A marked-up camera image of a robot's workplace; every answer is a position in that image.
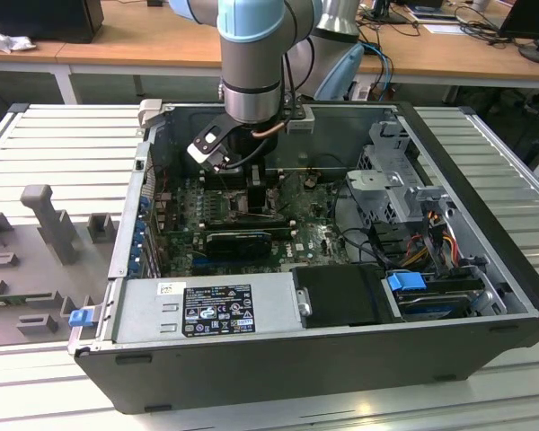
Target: label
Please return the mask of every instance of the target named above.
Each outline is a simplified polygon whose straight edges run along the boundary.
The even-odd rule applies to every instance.
[[[181,295],[186,288],[185,281],[174,281],[172,283],[158,283],[158,295]]]
[[[251,285],[189,287],[183,291],[186,337],[255,332]]]

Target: computer case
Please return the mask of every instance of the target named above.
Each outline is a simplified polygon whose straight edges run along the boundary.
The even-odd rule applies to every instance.
[[[100,0],[0,0],[0,33],[90,43],[104,19]]]

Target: black bracket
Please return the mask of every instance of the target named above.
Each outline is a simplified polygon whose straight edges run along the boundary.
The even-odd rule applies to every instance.
[[[218,115],[199,132],[194,138],[193,144],[202,154],[210,154],[220,142],[242,125],[227,113]]]

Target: computer monitor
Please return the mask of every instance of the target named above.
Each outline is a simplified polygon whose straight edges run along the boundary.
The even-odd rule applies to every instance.
[[[516,0],[499,29],[499,35],[535,40],[536,46],[521,47],[519,53],[539,63],[539,0]]]

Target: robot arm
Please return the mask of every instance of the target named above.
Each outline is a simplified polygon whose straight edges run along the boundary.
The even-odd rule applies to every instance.
[[[340,99],[363,55],[355,27],[358,0],[170,0],[170,5],[180,16],[215,25],[220,34],[226,114],[188,146],[205,168],[233,169],[275,148],[276,132],[287,124],[280,118],[286,53],[292,82],[317,100]],[[298,43],[310,34],[310,42]],[[229,163],[230,152],[242,160]]]
[[[322,16],[321,0],[170,0],[195,22],[216,25],[222,48],[225,110],[258,125],[272,120],[281,100],[281,58]]]

